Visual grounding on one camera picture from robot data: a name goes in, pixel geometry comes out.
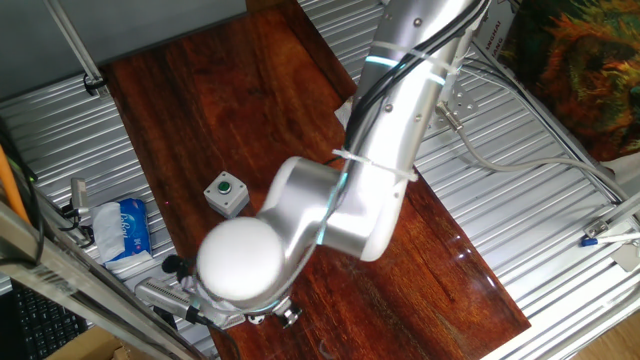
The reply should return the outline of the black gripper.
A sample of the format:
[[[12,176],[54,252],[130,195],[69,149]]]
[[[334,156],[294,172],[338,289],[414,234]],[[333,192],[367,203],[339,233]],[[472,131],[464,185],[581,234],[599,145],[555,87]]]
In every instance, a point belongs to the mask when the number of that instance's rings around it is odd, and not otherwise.
[[[291,298],[289,296],[286,296],[273,307],[271,313],[274,315],[285,315],[287,313],[287,316],[280,317],[280,322],[283,328],[286,329],[290,327],[292,323],[295,323],[299,319],[302,310],[299,307],[293,305]]]

